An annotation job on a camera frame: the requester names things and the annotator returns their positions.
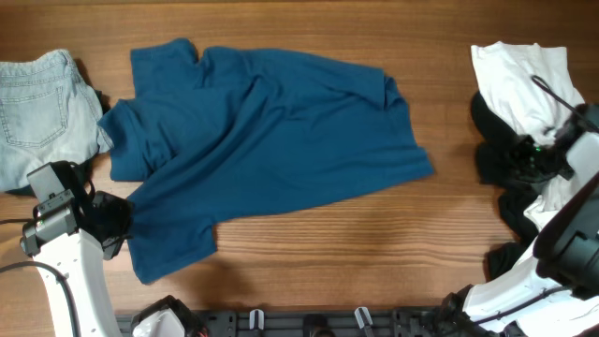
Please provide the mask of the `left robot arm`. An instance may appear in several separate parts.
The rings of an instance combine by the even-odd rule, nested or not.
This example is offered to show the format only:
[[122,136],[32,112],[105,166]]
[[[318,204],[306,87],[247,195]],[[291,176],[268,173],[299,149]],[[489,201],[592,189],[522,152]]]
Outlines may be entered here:
[[128,238],[133,204],[95,190],[66,161],[27,175],[38,204],[20,244],[45,286],[57,336],[120,336],[104,262]]

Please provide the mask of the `blue t-shirt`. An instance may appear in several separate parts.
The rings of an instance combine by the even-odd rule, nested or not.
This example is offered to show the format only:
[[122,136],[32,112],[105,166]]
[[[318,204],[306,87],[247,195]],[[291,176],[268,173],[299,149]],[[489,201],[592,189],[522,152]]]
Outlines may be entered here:
[[430,176],[383,70],[180,38],[131,52],[135,95],[100,119],[110,176],[135,182],[128,241],[150,284],[212,255],[228,220],[318,207]]

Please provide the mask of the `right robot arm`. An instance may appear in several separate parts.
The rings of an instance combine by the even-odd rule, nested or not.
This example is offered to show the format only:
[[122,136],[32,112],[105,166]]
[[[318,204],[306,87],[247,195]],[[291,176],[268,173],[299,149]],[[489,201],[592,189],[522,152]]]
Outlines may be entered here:
[[567,160],[577,192],[507,273],[472,286],[451,336],[490,336],[516,324],[526,336],[577,336],[598,323],[598,131]]

